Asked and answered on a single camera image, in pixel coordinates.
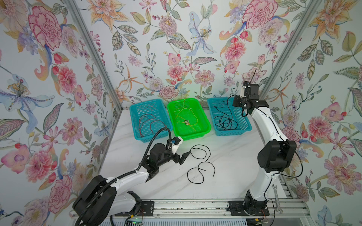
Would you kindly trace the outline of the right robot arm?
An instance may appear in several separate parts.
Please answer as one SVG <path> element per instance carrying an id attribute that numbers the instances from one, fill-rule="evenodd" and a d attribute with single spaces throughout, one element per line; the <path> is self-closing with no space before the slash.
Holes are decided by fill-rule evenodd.
<path id="1" fill-rule="evenodd" d="M 257 155 L 260 167 L 258 175 L 242 204 L 243 211 L 253 216 L 266 208 L 267 191 L 276 178 L 290 166 L 297 145 L 277 126 L 266 101 L 235 96 L 232 105 L 242 108 L 252 117 L 264 143 L 263 149 Z"/>

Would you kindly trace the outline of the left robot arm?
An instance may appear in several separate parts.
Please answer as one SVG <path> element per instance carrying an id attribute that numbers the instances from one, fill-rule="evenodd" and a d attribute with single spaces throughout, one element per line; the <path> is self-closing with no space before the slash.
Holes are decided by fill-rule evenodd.
<path id="1" fill-rule="evenodd" d="M 171 140 L 166 145 L 148 145 L 135 170 L 111 178 L 101 175 L 94 177 L 73 204 L 73 210 L 78 215 L 75 225 L 98 226 L 110 215 L 138 212 L 139 208 L 135 207 L 137 199 L 130 189 L 153 179 L 158 174 L 159 167 L 165 163 L 173 161 L 182 165 L 191 152 L 178 155 L 180 145 L 181 141 L 173 143 Z"/>

